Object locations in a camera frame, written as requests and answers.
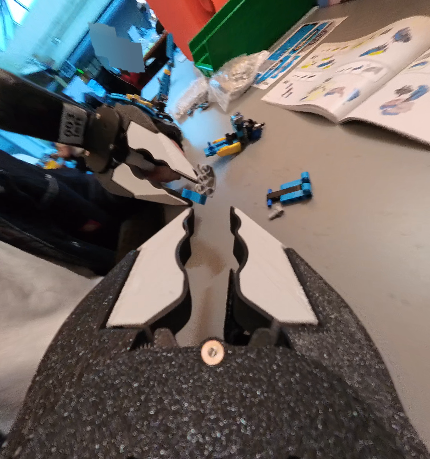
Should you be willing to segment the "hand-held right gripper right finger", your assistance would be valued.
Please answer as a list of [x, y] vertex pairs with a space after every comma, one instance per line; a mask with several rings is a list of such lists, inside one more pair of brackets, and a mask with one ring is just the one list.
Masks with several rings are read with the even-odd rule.
[[230, 208], [233, 255], [224, 340], [230, 345], [288, 345], [289, 328], [319, 319], [288, 249], [236, 207]]

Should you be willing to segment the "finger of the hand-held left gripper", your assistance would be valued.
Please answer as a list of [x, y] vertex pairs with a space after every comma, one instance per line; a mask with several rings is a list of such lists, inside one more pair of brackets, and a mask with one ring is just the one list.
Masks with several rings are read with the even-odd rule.
[[121, 164], [108, 172], [108, 191], [112, 194], [157, 204], [192, 207], [193, 203], [173, 190], [155, 186], [147, 179], [136, 177], [131, 168]]
[[157, 165], [167, 165], [179, 176], [197, 182], [197, 173], [181, 148], [163, 133], [152, 132], [140, 124], [131, 122], [126, 136], [129, 146], [129, 154], [125, 161], [127, 165], [145, 171], [151, 171]]

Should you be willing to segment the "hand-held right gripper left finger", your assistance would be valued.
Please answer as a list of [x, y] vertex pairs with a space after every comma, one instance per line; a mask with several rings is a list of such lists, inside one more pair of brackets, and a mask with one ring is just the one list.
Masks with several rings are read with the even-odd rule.
[[192, 255], [194, 210], [185, 209], [137, 249], [106, 322], [108, 329], [180, 332], [190, 319], [192, 299], [186, 263]]

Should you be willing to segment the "blue angled toy beam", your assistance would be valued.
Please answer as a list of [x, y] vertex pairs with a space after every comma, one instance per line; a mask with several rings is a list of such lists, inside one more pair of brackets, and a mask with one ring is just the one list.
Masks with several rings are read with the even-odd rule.
[[207, 196], [205, 194], [201, 194], [187, 188], [182, 189], [181, 196], [184, 199], [200, 205], [205, 205], [207, 201]]

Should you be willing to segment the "grey triangular panel piece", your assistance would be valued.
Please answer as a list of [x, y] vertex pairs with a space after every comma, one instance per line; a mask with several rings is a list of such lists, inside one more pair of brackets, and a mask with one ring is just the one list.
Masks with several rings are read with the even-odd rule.
[[197, 183], [194, 191], [202, 196], [212, 198], [216, 189], [216, 176], [209, 164], [198, 164], [196, 167]]

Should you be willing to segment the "blue beam assembly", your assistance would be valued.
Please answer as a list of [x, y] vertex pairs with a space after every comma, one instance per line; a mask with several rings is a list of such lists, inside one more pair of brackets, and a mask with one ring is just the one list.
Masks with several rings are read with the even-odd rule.
[[269, 189], [266, 194], [266, 205], [271, 208], [273, 204], [293, 204], [302, 200], [311, 199], [313, 196], [309, 173], [302, 172], [298, 180], [284, 183], [279, 190]]

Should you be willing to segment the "person's left hand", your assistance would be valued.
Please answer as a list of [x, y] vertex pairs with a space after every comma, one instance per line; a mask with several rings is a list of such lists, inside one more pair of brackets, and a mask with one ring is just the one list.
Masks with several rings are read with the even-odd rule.
[[166, 165], [153, 165], [148, 169], [141, 169], [143, 176], [151, 182], [169, 183], [179, 180], [181, 175]]

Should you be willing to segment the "partly built toy model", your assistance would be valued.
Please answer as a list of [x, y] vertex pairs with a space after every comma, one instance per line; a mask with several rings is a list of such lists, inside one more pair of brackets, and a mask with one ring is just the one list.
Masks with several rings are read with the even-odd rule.
[[265, 123], [245, 118], [240, 112], [235, 112], [230, 118], [234, 132], [213, 142], [208, 142], [204, 149], [206, 157], [222, 158], [241, 153], [247, 146], [261, 138]]

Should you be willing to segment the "paned window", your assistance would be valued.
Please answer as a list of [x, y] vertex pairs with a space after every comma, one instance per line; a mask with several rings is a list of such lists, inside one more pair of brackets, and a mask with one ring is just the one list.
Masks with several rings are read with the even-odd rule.
[[0, 53], [13, 40], [15, 30], [22, 25], [33, 4], [33, 0], [0, 0]]

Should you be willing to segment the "clear bag of grey pieces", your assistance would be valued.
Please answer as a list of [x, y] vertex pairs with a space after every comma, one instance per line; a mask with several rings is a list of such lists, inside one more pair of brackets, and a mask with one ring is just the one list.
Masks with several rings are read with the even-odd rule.
[[227, 113], [232, 102], [254, 83], [258, 71], [269, 57], [267, 50], [240, 55], [225, 63], [208, 81], [209, 100]]

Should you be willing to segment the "orange box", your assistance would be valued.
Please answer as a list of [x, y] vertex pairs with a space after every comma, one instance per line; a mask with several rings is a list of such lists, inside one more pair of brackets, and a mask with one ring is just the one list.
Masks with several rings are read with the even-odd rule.
[[189, 42], [227, 0], [148, 0], [164, 29], [189, 61], [193, 61]]

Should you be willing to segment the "green plastic crate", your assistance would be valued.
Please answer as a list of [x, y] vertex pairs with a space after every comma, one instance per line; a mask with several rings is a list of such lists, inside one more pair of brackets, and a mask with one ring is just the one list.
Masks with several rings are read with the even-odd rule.
[[230, 0], [189, 41], [194, 65], [211, 77], [236, 57], [268, 50], [316, 6], [315, 0]]

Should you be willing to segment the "blue sticker sheet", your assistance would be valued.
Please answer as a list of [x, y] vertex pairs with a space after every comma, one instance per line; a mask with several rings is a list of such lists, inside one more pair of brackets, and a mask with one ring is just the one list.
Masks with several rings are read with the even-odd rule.
[[264, 62], [253, 83], [254, 88], [267, 89], [293, 65], [314, 49], [347, 16], [300, 25]]

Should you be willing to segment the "instruction booklet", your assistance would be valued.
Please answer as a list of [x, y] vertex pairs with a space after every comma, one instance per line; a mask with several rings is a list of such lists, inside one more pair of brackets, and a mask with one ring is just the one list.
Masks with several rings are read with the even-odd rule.
[[336, 124], [371, 123], [430, 146], [430, 17], [323, 43], [262, 100]]

